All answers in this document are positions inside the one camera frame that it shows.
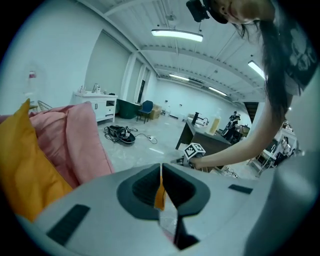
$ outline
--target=ceiling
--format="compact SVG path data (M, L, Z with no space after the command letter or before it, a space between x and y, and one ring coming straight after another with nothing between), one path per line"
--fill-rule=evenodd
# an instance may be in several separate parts
M248 66L261 63L260 44L250 27L250 42L231 24L194 21L187 0L80 0L121 31L159 77L176 74L207 90L213 87L233 102L262 102L264 80ZM153 29L177 29L203 35L202 42L155 37Z

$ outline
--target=white cube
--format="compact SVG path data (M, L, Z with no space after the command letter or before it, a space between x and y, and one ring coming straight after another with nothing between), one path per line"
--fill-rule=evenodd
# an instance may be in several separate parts
M191 143L184 150L184 157L189 160L193 157L202 157L204 156L206 151L204 148L198 143Z

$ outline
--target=ceiling light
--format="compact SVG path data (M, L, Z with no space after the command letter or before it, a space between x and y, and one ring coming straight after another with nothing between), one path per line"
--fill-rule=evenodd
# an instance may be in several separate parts
M185 78L185 77L178 76L178 75L175 75L175 74L169 74L169 76L172 77L172 78L181 79L181 80L184 80L184 81L189 81L189 78Z
M265 79L265 73L262 71L262 69L254 61L249 61L248 65L255 72L257 72L260 76L262 76L263 79Z
M215 89L215 88L209 87L209 89L212 90L212 91L214 91L214 92L216 92L216 93L218 93L218 94L221 94L221 95L223 95L223 96L227 96L224 92L219 91L219 90L217 90L217 89Z
M172 37L172 38L183 38L202 42L204 36L202 34L191 33L181 30L172 29L153 29L151 30L152 35L155 37Z

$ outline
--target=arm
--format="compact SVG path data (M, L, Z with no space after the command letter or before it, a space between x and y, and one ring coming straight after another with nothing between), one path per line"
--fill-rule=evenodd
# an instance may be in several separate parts
M202 158L192 158L195 168L231 165L259 155L272 141L280 129L285 116L272 119L272 108L266 99L265 106L253 133L237 144L215 154Z

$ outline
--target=floor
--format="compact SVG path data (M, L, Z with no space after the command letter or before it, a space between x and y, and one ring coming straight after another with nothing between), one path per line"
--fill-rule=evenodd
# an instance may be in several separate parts
M185 126L184 122L162 115L158 119L149 120L145 124L143 121L143 118L137 122L136 118L122 119L116 117L114 123L110 120L98 123L100 140L116 172L147 164L170 163L184 154L182 150L175 149ZM157 144L152 144L144 135L137 136L135 143L132 145L113 143L111 140L106 139L104 134L104 128L110 125L136 128L138 132L132 132L133 135L136 136L142 133L147 136L154 136ZM228 169L229 172L220 171L217 174L230 175L234 172L240 179L257 179L257 171L253 167L246 165L246 162L231 164Z

